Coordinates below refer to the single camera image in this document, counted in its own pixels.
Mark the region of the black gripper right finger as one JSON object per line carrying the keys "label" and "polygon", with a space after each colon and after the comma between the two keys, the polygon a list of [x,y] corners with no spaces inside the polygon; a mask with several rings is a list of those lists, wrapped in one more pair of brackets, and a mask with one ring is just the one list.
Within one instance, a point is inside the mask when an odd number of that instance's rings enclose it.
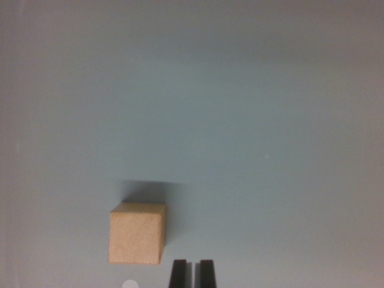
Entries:
{"label": "black gripper right finger", "polygon": [[194,276],[195,288],[217,288],[213,260],[205,259],[196,263]]}

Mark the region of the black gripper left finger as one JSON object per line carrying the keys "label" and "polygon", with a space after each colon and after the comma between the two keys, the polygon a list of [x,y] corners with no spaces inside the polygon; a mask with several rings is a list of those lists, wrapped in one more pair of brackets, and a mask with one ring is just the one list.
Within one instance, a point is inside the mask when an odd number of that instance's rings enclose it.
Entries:
{"label": "black gripper left finger", "polygon": [[192,263],[185,259],[173,261],[169,280],[169,288],[191,288],[192,287]]}

